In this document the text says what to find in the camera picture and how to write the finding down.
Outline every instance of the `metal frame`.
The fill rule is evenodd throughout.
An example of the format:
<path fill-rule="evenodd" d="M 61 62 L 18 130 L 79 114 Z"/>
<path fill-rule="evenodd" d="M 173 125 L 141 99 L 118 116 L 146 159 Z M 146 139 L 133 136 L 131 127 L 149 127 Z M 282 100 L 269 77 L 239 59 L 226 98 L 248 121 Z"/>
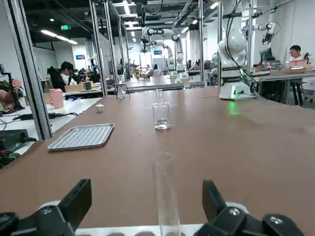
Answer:
<path fill-rule="evenodd" d="M 129 76 L 131 76 L 131 70 L 130 70 L 130 60 L 129 60 L 129 44 L 128 44 L 128 35 L 127 35 L 127 30 L 126 27 L 124 26 L 125 30 L 125 37 L 126 37 L 126 47 L 127 47 L 127 65 L 128 65 L 128 71 L 129 71 Z"/>
<path fill-rule="evenodd" d="M 22 0 L 4 0 L 3 2 L 8 16 L 38 138 L 40 140 L 50 139 L 52 137 L 52 131 L 44 101 L 41 81 L 36 72 L 35 56 L 23 2 Z"/>
<path fill-rule="evenodd" d="M 198 0 L 199 3 L 199 33 L 200 33 L 200 79 L 204 81 L 203 72 L 204 72 L 204 62 L 203 62 L 203 1 Z"/>
<path fill-rule="evenodd" d="M 115 52 L 114 52 L 114 40 L 112 34 L 112 26 L 110 23 L 110 14 L 109 14 L 109 1 L 105 1 L 104 3 L 104 10 L 105 10 L 105 17 L 106 17 L 106 26 L 107 26 L 107 35 L 108 35 L 108 42 L 109 42 L 109 52 L 113 66 L 113 74 L 114 74 L 114 81 L 117 84 L 119 82 L 118 73 L 117 73 L 117 65 L 115 61 Z"/>
<path fill-rule="evenodd" d="M 123 60 L 123 70 L 125 71 L 125 57 L 124 57 L 124 52 L 123 52 L 123 35 L 122 35 L 122 20 L 121 18 L 118 17 L 118 35 L 119 35 L 119 47 L 120 47 L 120 51 L 122 54 L 122 60 Z"/>
<path fill-rule="evenodd" d="M 222 41 L 222 15 L 223 15 L 223 7 L 222 2 L 219 1 L 218 3 L 218 44 Z M 218 50 L 218 88 L 221 89 L 221 72 L 222 72 L 222 66 L 221 66 L 221 59 L 220 54 Z"/>
<path fill-rule="evenodd" d="M 102 88 L 102 94 L 107 95 L 107 86 L 106 81 L 104 80 L 104 68 L 103 64 L 101 63 L 101 53 L 100 53 L 100 41 L 99 41 L 99 30 L 97 25 L 97 14 L 96 14 L 96 6 L 95 2 L 93 0 L 89 0 L 90 4 L 90 11 L 91 11 L 91 18 L 92 18 L 92 25 L 93 25 L 93 33 L 94 33 L 94 41 L 96 46 L 96 57 L 97 57 L 97 63 L 99 68 L 99 75 L 100 75 L 100 84 Z"/>
<path fill-rule="evenodd" d="M 253 15 L 253 0 L 250 0 L 250 12 L 249 12 L 249 29 L 248 29 L 248 40 L 247 40 L 247 65 L 246 72 L 250 74 L 252 64 L 252 15 Z"/>

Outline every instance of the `silver baking tray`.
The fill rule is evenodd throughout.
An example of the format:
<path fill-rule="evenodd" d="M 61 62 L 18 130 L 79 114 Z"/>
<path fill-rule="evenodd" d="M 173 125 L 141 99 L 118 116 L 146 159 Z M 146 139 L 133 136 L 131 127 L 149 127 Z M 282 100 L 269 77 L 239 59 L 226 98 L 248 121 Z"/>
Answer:
<path fill-rule="evenodd" d="M 72 127 L 50 144 L 48 149 L 64 151 L 97 148 L 105 145 L 113 129 L 113 123 Z"/>

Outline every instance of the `exit sign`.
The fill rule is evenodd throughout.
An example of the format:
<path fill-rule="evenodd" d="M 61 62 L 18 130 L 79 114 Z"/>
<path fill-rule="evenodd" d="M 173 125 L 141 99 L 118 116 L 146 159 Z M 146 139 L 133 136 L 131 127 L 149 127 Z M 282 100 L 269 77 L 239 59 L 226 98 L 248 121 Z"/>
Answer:
<path fill-rule="evenodd" d="M 60 26 L 61 30 L 70 30 L 71 26 L 69 25 L 64 25 L 64 26 Z"/>

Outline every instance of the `desk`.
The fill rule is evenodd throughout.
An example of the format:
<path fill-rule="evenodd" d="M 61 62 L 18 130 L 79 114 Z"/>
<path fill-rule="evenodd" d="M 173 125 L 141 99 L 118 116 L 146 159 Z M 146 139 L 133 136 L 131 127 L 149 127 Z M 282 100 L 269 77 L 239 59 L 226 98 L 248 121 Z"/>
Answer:
<path fill-rule="evenodd" d="M 75 95 L 84 95 L 84 94 L 102 94 L 102 90 L 91 90 L 91 91 L 82 91 L 82 92 L 65 92 L 64 96 L 75 96 Z"/>
<path fill-rule="evenodd" d="M 62 114 L 67 114 L 71 112 L 76 112 L 78 114 L 82 113 L 86 109 L 88 109 L 90 106 L 95 104 L 100 98 L 90 98 L 90 99 L 78 99 L 73 102 L 69 101 L 63 101 L 64 102 L 64 107 L 62 109 L 54 109 L 54 107 L 50 105 L 46 105 L 47 107 L 47 112 L 48 113 L 62 113 Z M 30 114 L 31 108 L 30 106 L 26 106 L 24 110 L 17 111 L 13 113 L 12 115 L 21 115 L 21 114 Z M 65 116 L 65 117 L 58 117 L 55 119 L 50 120 L 50 124 L 52 132 L 56 132 L 58 129 L 63 127 L 65 124 L 67 124 L 69 121 L 73 120 L 76 116 Z M 2 120 L 5 122 L 10 122 L 12 121 L 14 117 L 1 117 Z M 0 129 L 2 130 L 4 128 L 4 124 L 0 124 Z M 37 136 L 37 131 L 35 128 L 34 120 L 16 120 L 13 123 L 7 124 L 6 130 L 10 129 L 26 129 L 28 131 L 28 134 L 32 138 L 38 139 Z M 15 152 L 19 153 L 22 155 L 25 153 L 32 145 L 34 142 L 27 142 L 24 143 L 21 148 L 16 150 Z"/>
<path fill-rule="evenodd" d="M 81 178 L 92 180 L 93 204 L 80 228 L 157 225 L 151 159 L 174 157 L 174 189 L 182 224 L 206 222 L 202 181 L 213 179 L 227 201 L 255 217 L 278 212 L 315 235 L 315 113 L 266 99 L 222 101 L 212 87 L 163 92 L 171 128 L 156 132 L 156 93 L 101 99 L 110 112 L 89 108 L 0 171 L 0 212 L 21 217 L 61 199 Z M 106 146 L 49 153 L 69 128 L 115 123 Z"/>
<path fill-rule="evenodd" d="M 149 79 L 131 79 L 127 82 L 129 92 L 148 91 L 155 89 L 182 89 L 184 87 L 203 87 L 204 82 L 196 79 L 184 79 L 177 81 L 170 79 L 168 75 L 151 76 Z"/>
<path fill-rule="evenodd" d="M 270 75 L 265 76 L 254 76 L 253 78 L 257 82 L 268 82 L 268 81 L 285 81 L 285 103 L 288 104 L 290 81 L 299 78 L 315 77 L 314 71 L 306 71 L 302 74 L 284 74 L 283 71 L 272 71 Z"/>

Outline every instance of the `small glass cup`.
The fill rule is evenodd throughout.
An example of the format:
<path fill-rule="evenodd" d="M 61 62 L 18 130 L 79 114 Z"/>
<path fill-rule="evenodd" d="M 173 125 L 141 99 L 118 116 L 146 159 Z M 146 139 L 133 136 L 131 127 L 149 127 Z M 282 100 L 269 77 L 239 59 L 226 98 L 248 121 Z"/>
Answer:
<path fill-rule="evenodd" d="M 162 97 L 162 91 L 161 89 L 157 89 L 157 97 Z"/>
<path fill-rule="evenodd" d="M 156 129 L 168 129 L 171 127 L 169 102 L 159 102 L 152 104 L 153 122 Z"/>

